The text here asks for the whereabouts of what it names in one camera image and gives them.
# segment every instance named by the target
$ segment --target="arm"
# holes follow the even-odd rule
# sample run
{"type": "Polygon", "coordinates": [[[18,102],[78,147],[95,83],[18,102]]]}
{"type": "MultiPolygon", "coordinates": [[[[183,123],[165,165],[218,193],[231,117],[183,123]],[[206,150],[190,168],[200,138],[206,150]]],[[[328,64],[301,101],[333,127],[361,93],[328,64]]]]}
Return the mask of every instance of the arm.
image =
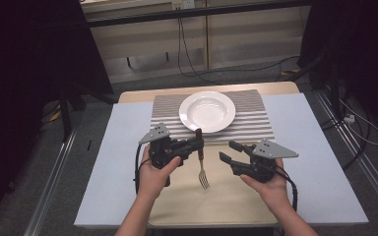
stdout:
{"type": "MultiPolygon", "coordinates": [[[[143,161],[149,159],[149,149],[144,149],[143,161]]],[[[173,158],[163,169],[152,166],[151,161],[145,162],[140,169],[140,188],[137,198],[125,216],[115,236],[143,236],[146,234],[150,212],[160,195],[167,177],[180,163],[180,157],[173,158]]]]}
{"type": "MultiPolygon", "coordinates": [[[[284,163],[281,159],[276,160],[281,168],[284,163]]],[[[279,224],[289,236],[314,236],[318,235],[302,217],[290,205],[287,198],[286,180],[279,175],[275,175],[268,183],[260,183],[247,175],[241,175],[241,179],[253,188],[267,205],[269,211],[275,215],[279,224]]]]}

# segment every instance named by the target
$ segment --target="plate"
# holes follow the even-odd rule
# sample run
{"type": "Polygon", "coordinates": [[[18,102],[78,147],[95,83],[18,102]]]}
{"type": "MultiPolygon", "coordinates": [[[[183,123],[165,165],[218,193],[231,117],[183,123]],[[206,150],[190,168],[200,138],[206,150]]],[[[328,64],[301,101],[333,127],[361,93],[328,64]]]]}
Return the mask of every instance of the plate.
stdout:
{"type": "Polygon", "coordinates": [[[182,123],[190,130],[214,133],[225,129],[235,117],[229,97],[217,91],[200,91],[188,96],[179,108],[182,123]]]}

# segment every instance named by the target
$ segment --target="floor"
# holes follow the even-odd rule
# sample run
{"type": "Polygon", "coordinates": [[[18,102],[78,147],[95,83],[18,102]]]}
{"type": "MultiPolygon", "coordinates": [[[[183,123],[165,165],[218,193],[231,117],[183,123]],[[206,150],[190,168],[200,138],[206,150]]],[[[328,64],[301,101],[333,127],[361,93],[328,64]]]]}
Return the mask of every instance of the floor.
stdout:
{"type": "MultiPolygon", "coordinates": [[[[281,64],[276,64],[266,70],[261,68],[274,65],[283,58],[297,55],[294,50],[280,53],[277,57],[263,57],[254,59],[253,45],[244,48],[220,48],[215,55],[217,65],[213,73],[202,74],[202,79],[183,76],[177,66],[177,53],[170,52],[169,61],[165,55],[152,55],[147,57],[130,58],[132,68],[128,68],[126,59],[115,59],[106,62],[106,68],[113,83],[115,95],[125,90],[133,89],[157,89],[173,87],[192,87],[208,84],[242,84],[257,82],[273,82],[284,80],[281,71],[296,69],[295,59],[289,59],[281,64]]],[[[189,56],[197,72],[203,73],[203,55],[198,50],[189,51],[189,56]]],[[[194,75],[188,61],[182,61],[182,71],[194,75]]],[[[309,87],[306,78],[297,82],[301,92],[304,92],[317,120],[320,123],[330,119],[330,109],[326,103],[326,91],[313,90],[309,87]]],[[[45,190],[45,185],[51,176],[52,168],[59,161],[59,152],[63,148],[61,143],[62,123],[45,123],[40,131],[39,137],[31,152],[30,161],[25,165],[19,178],[14,181],[15,191],[7,194],[0,205],[0,236],[5,235],[113,235],[115,229],[108,230],[87,230],[73,226],[73,220],[77,213],[83,191],[86,189],[88,177],[92,172],[93,163],[97,156],[97,140],[101,140],[104,127],[110,115],[110,106],[101,104],[91,97],[85,97],[89,104],[82,112],[72,111],[71,115],[78,124],[78,138],[72,147],[70,156],[66,157],[62,167],[63,175],[56,179],[58,183],[52,200],[49,202],[49,209],[43,213],[42,222],[38,223],[35,230],[26,231],[30,228],[32,216],[36,214],[36,206],[45,190]]],[[[358,101],[351,97],[348,104],[359,114],[364,114],[363,108],[358,101]]],[[[375,114],[370,114],[371,121],[375,124],[375,114]]],[[[363,132],[367,129],[364,122],[360,121],[363,132]]],[[[322,127],[330,127],[332,122],[326,122],[322,127]]],[[[325,130],[329,141],[339,163],[345,165],[355,155],[359,142],[358,138],[350,135],[347,126],[341,125],[325,130]]],[[[378,133],[372,129],[369,140],[378,142],[378,133]]],[[[314,228],[321,235],[378,235],[378,177],[373,177],[373,171],[378,173],[378,146],[366,145],[362,154],[363,158],[354,163],[348,170],[346,176],[349,179],[364,211],[369,218],[369,223],[354,226],[329,227],[325,225],[314,228]]],[[[214,235],[226,232],[225,235],[267,235],[258,229],[247,231],[184,231],[184,235],[214,235]]],[[[163,235],[173,235],[172,231],[160,232],[163,235]]]]}

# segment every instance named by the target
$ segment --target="metal fork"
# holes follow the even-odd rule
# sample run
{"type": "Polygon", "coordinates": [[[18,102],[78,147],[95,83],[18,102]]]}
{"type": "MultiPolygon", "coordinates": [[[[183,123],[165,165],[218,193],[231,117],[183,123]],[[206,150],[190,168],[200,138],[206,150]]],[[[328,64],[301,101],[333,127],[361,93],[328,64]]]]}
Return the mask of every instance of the metal fork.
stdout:
{"type": "MultiPolygon", "coordinates": [[[[196,133],[196,139],[202,140],[202,130],[197,129],[195,133],[196,133]]],[[[206,190],[210,187],[210,184],[208,183],[207,174],[205,173],[205,169],[204,169],[204,149],[203,148],[198,150],[198,157],[199,157],[199,162],[201,163],[201,172],[199,172],[199,181],[201,182],[202,187],[206,190]]]]}

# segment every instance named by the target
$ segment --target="fork handle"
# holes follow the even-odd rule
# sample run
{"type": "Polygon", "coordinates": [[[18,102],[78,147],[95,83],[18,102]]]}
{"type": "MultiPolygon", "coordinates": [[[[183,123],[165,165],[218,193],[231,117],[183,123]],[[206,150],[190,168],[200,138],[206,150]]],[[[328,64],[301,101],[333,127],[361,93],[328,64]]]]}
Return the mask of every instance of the fork handle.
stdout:
{"type": "MultiPolygon", "coordinates": [[[[197,129],[195,131],[195,134],[196,134],[196,139],[197,140],[201,141],[203,139],[202,138],[202,129],[201,128],[197,129]]],[[[204,159],[204,149],[203,148],[200,148],[198,150],[198,158],[199,158],[199,160],[203,160],[204,159]]]]}

